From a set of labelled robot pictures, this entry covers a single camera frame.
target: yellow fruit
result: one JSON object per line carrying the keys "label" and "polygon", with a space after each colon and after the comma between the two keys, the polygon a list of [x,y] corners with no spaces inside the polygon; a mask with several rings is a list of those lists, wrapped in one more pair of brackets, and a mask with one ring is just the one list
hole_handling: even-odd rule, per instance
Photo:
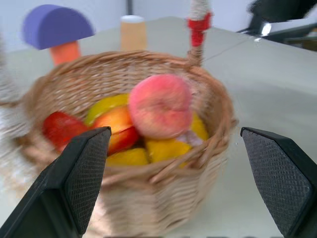
{"label": "yellow fruit", "polygon": [[[203,121],[196,113],[194,113],[193,116],[191,130],[194,131],[202,140],[207,140],[209,138]],[[145,145],[149,153],[151,163],[173,159],[186,154],[192,149],[191,145],[178,141],[175,138],[167,140],[153,140],[146,138]]]}
{"label": "yellow fruit", "polygon": [[194,113],[191,130],[195,132],[196,135],[200,137],[202,140],[208,140],[208,132],[205,128],[203,121],[200,119],[197,113]]}
{"label": "yellow fruit", "polygon": [[129,94],[119,94],[113,97],[106,97],[95,103],[88,111],[85,125],[91,126],[95,119],[112,108],[128,104]]}
{"label": "yellow fruit", "polygon": [[145,139],[151,163],[173,159],[186,154],[191,150],[191,146],[176,139],[153,140]]}
{"label": "yellow fruit", "polygon": [[147,165],[148,155],[145,149],[135,148],[108,156],[106,166]]}

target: wicker basket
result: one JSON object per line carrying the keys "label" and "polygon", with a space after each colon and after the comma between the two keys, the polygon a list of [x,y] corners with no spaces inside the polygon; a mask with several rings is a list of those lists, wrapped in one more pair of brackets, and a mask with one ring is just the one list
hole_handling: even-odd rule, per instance
{"label": "wicker basket", "polygon": [[[224,86],[200,68],[201,53],[198,46],[187,59],[148,51],[84,56],[54,68],[24,96],[33,128],[19,142],[25,160],[39,174],[58,156],[41,135],[49,114],[63,110],[83,119],[98,100],[127,93],[153,74],[180,74],[191,85],[192,108],[210,139],[179,158],[140,167],[107,167],[88,228],[91,237],[162,235],[186,223],[216,181],[236,120]],[[181,169],[185,161],[189,163]]]}

